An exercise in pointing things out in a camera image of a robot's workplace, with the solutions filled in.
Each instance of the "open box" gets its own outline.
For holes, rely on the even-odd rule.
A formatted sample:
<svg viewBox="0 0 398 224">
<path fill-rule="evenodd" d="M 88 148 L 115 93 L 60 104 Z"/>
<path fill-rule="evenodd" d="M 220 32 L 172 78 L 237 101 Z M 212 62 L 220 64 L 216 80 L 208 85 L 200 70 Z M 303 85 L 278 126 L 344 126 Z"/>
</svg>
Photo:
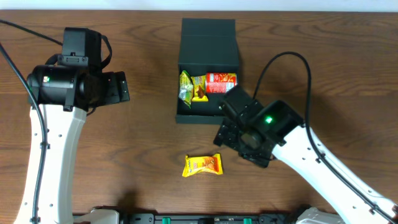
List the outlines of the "open box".
<svg viewBox="0 0 398 224">
<path fill-rule="evenodd" d="M 233 19 L 182 19 L 179 77 L 186 70 L 191 77 L 207 72 L 236 73 L 239 80 L 239 53 Z M 221 124 L 219 109 L 224 93 L 206 93 L 208 102 L 192 102 L 189 108 L 178 98 L 177 123 Z"/>
</svg>

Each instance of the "green clip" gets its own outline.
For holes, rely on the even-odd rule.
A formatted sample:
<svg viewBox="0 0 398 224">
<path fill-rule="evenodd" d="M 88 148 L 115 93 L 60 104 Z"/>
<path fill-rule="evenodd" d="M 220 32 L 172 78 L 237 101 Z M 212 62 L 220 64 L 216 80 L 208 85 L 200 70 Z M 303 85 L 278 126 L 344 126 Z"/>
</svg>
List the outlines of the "green clip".
<svg viewBox="0 0 398 224">
<path fill-rule="evenodd" d="M 162 219 L 162 224 L 170 224 L 171 223 L 171 219 L 170 218 L 163 218 Z"/>
<path fill-rule="evenodd" d="M 243 224 L 251 224 L 251 218 L 244 218 Z"/>
</svg>

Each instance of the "green snack bag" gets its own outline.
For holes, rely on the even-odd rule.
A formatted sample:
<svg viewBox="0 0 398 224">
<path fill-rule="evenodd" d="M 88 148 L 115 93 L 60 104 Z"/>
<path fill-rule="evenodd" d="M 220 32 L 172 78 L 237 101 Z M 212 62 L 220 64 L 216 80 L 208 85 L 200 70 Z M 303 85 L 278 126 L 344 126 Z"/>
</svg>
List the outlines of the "green snack bag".
<svg viewBox="0 0 398 224">
<path fill-rule="evenodd" d="M 180 75 L 180 92 L 178 97 L 191 108 L 191 102 L 193 98 L 193 85 L 191 77 L 187 71 L 182 71 Z"/>
</svg>

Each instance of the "food item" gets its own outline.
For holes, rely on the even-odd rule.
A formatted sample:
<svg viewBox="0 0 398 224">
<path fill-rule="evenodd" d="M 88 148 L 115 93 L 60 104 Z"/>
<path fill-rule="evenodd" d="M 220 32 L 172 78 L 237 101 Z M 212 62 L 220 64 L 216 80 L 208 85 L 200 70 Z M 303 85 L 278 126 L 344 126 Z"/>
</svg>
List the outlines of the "food item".
<svg viewBox="0 0 398 224">
<path fill-rule="evenodd" d="M 185 156 L 185 168 L 182 172 L 183 177 L 189 177 L 200 172 L 211 172 L 213 174 L 223 174 L 221 166 L 221 154 L 214 156 L 191 157 Z"/>
<path fill-rule="evenodd" d="M 235 73 L 207 73 L 206 92 L 207 93 L 226 93 L 236 86 Z"/>
<path fill-rule="evenodd" d="M 193 98 L 193 85 L 191 81 L 191 77 L 189 76 L 187 71 L 182 71 L 180 75 L 180 92 L 178 93 L 178 97 L 191 108 L 191 102 Z"/>
<path fill-rule="evenodd" d="M 206 75 L 192 77 L 193 82 L 193 102 L 207 102 L 209 99 L 205 95 Z"/>
</svg>

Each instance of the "yellow snack package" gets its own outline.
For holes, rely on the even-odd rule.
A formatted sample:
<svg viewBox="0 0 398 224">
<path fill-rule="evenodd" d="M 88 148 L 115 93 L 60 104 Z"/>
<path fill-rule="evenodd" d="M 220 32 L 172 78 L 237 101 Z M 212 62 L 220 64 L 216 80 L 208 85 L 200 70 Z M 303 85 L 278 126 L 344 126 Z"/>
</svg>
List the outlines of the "yellow snack package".
<svg viewBox="0 0 398 224">
<path fill-rule="evenodd" d="M 187 71 L 182 71 L 180 75 L 180 91 L 178 97 L 191 108 L 191 102 L 193 98 L 193 85 L 191 82 L 191 77 Z"/>
<path fill-rule="evenodd" d="M 185 168 L 182 172 L 183 177 L 189 177 L 200 172 L 211 172 L 214 174 L 223 174 L 221 166 L 221 154 L 214 156 L 191 157 L 185 156 Z"/>
<path fill-rule="evenodd" d="M 209 99 L 206 94 L 206 75 L 192 77 L 193 82 L 193 102 L 207 102 Z"/>
</svg>

